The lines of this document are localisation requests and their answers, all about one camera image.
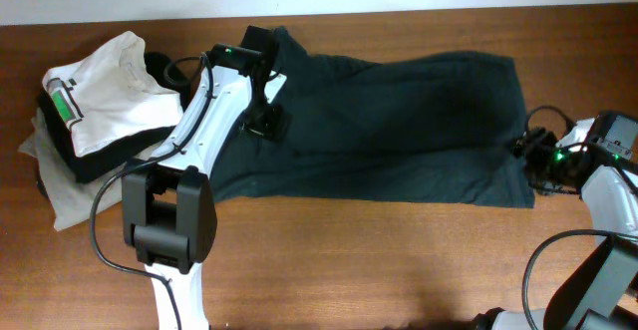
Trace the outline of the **dark green t-shirt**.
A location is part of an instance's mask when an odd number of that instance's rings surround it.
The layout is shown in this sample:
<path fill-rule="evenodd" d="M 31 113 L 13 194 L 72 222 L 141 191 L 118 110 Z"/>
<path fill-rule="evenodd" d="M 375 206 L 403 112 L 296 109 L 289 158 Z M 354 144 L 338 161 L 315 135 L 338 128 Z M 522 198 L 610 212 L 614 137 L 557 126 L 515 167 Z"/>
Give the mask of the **dark green t-shirt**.
<path fill-rule="evenodd" d="M 526 109 L 514 60 L 477 51 L 374 63 L 308 53 L 274 32 L 288 117 L 278 142 L 236 132 L 213 167 L 216 201 L 240 196 L 531 208 L 510 152 Z"/>

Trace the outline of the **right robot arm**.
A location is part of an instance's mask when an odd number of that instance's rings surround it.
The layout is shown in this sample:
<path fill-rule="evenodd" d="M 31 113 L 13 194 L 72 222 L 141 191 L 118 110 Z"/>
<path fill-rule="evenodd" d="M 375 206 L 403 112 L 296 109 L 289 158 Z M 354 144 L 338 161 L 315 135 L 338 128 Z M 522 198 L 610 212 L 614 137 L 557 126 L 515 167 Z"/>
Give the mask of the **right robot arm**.
<path fill-rule="evenodd" d="M 478 315 L 473 329 L 634 329 L 635 313 L 619 306 L 637 293 L 637 165 L 631 161 L 637 121 L 617 112 L 570 123 L 562 139 L 544 129 L 524 134 L 515 154 L 526 161 L 532 186 L 558 193 L 573 188 L 587 205 L 589 229 L 544 240 L 523 274 L 522 311 L 494 308 Z M 593 236 L 597 246 L 556 290 L 547 306 L 529 306 L 529 281 L 541 252 L 572 236 Z"/>

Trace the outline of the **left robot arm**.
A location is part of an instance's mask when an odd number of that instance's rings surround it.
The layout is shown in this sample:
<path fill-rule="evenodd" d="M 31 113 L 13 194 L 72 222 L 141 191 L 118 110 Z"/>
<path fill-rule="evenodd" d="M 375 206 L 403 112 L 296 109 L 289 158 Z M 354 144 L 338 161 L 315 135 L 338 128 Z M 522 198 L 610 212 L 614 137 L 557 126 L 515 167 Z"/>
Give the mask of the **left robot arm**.
<path fill-rule="evenodd" d="M 202 264 L 217 229 L 210 178 L 236 128 L 278 140 L 284 113 L 272 104 L 286 79 L 276 43 L 217 44 L 202 56 L 193 101 L 148 165 L 122 179 L 124 240 L 152 281 L 161 329 L 206 329 Z"/>

